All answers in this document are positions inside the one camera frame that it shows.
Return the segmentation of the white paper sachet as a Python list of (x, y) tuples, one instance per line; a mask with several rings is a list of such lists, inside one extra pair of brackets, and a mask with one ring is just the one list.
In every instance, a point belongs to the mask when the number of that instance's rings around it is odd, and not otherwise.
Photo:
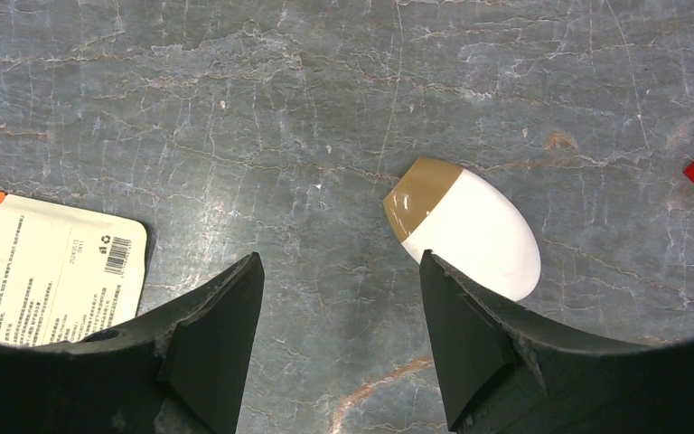
[(145, 226), (0, 192), (0, 344), (78, 342), (136, 316)]

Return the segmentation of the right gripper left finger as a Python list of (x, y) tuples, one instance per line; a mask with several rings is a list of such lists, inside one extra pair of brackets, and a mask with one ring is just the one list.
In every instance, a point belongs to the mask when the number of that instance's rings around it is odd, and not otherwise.
[(201, 286), (69, 347), (56, 433), (233, 433), (261, 311), (251, 253)]

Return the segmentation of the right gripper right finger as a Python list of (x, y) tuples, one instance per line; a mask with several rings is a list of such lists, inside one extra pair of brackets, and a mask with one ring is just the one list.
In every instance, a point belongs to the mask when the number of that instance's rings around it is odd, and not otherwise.
[(646, 351), (546, 318), (466, 277), (426, 250), (419, 278), (448, 428), (503, 392), (531, 402), (597, 387), (595, 374)]

